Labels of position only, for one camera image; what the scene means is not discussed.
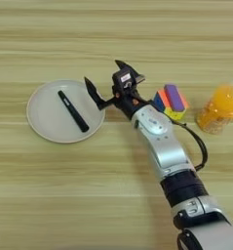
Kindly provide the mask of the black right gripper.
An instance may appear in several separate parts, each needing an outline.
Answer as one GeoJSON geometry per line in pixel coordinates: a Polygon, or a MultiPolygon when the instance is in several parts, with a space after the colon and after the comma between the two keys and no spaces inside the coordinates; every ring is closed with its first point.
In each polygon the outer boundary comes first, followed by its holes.
{"type": "MultiPolygon", "coordinates": [[[[116,60],[115,62],[120,69],[127,68],[133,75],[137,84],[145,80],[145,76],[138,73],[129,64],[120,60],[116,60]]],[[[116,101],[115,98],[111,98],[105,101],[98,94],[96,86],[87,77],[85,77],[85,84],[90,97],[96,103],[99,110],[103,110],[106,107],[114,104],[117,108],[121,109],[129,119],[132,119],[133,115],[139,109],[148,104],[148,101],[144,100],[139,95],[136,86],[134,86],[133,88],[127,88],[125,90],[120,90],[116,86],[113,86],[112,91],[114,97],[116,98],[116,101]]]]}

